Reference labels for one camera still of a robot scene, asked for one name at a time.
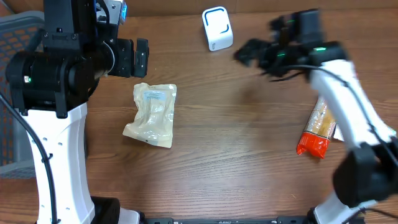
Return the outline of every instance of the brown tabletop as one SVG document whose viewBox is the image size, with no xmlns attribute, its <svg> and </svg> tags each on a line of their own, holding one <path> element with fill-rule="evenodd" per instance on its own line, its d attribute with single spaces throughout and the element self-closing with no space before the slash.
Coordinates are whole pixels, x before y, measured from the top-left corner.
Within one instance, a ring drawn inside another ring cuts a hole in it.
<svg viewBox="0 0 398 224">
<path fill-rule="evenodd" d="M 303 77 L 269 83 L 235 62 L 248 39 L 268 39 L 282 13 L 230 15 L 231 48 L 209 52 L 201 16 L 136 17 L 119 37 L 147 38 L 148 75 L 104 77 L 88 102 L 86 162 L 90 194 L 117 197 L 147 217 L 266 218 L 304 215 L 332 190 L 345 156 L 333 141 L 324 160 L 296 145 L 317 101 Z M 328 40 L 342 41 L 380 117 L 398 129 L 398 9 L 327 11 Z M 137 108 L 136 83 L 177 85 L 174 140 L 159 148 L 122 135 Z M 377 207 L 398 214 L 397 197 Z M 37 218 L 35 179 L 0 180 L 0 223 Z M 393 223 L 369 213 L 371 223 Z"/>
</svg>

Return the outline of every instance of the red package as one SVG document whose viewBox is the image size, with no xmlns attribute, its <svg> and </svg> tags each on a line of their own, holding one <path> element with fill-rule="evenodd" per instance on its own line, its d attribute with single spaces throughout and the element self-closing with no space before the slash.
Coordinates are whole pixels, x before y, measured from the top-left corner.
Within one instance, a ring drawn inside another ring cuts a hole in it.
<svg viewBox="0 0 398 224">
<path fill-rule="evenodd" d="M 319 97 L 297 145 L 297 154 L 308 151 L 311 155 L 324 159 L 335 126 L 336 121 L 328 110 L 325 99 Z"/>
</svg>

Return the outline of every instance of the blue light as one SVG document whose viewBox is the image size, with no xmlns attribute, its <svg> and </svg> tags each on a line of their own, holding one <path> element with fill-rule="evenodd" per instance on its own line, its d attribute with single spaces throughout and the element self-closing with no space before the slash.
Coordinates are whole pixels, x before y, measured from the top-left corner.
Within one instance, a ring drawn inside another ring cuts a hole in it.
<svg viewBox="0 0 398 224">
<path fill-rule="evenodd" d="M 127 16 L 127 4 L 124 4 L 123 10 L 122 10 L 122 18 L 125 21 Z"/>
</svg>

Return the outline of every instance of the clear plastic packaging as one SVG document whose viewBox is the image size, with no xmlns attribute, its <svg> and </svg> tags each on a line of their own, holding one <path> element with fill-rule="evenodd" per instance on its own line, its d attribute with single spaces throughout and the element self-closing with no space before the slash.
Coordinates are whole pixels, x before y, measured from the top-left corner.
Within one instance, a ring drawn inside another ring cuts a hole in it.
<svg viewBox="0 0 398 224">
<path fill-rule="evenodd" d="M 138 112 L 133 123 L 126 125 L 123 135 L 161 147 L 172 147 L 174 103 L 177 87 L 174 84 L 134 86 L 134 102 Z"/>
<path fill-rule="evenodd" d="M 320 96 L 297 145 L 297 154 L 308 151 L 323 159 L 335 126 L 336 121 L 325 99 Z"/>
</svg>

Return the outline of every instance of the green light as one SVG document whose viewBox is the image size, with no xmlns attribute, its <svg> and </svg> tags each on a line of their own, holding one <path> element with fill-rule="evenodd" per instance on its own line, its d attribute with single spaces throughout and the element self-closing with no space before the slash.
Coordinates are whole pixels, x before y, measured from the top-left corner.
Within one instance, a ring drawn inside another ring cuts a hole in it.
<svg viewBox="0 0 398 224">
<path fill-rule="evenodd" d="M 316 51 L 322 51 L 322 50 L 326 50 L 326 47 L 317 47 L 317 48 L 314 48 L 314 50 L 316 50 Z"/>
</svg>

